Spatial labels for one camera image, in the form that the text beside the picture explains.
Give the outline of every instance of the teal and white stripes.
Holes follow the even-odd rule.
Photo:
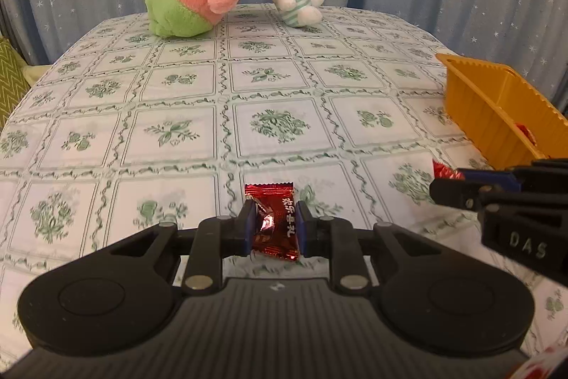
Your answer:
[[[306,5],[312,5],[311,0],[296,0],[296,7],[290,11],[280,11],[280,15],[284,22],[289,26],[299,26],[297,23],[297,12]]]

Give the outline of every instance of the metal screw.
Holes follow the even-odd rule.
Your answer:
[[[213,284],[213,280],[207,275],[194,275],[185,280],[185,285],[191,289],[203,290]]]
[[[368,279],[362,275],[346,275],[339,280],[339,283],[347,289],[357,290],[367,286]]]

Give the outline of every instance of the white tablecloth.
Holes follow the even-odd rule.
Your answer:
[[[259,182],[293,181],[316,215],[394,222],[515,274],[536,300],[525,350],[566,340],[566,290],[428,196],[432,158],[486,166],[443,110],[435,53],[450,51],[394,16],[323,11],[294,29],[270,4],[240,5],[190,40],[151,35],[145,14],[107,20],[30,90],[0,137],[0,369],[29,349],[16,302],[35,276],[160,220],[234,215]],[[326,275],[327,262],[229,258],[224,272]]]

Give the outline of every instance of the yellow plastic basket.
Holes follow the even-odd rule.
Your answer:
[[[568,120],[512,68],[437,54],[448,68],[445,107],[495,169],[568,158]],[[536,146],[515,123],[535,136]]]

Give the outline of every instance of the zigzag pattern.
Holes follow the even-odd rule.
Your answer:
[[[10,43],[5,38],[0,39],[0,129],[28,90]]]

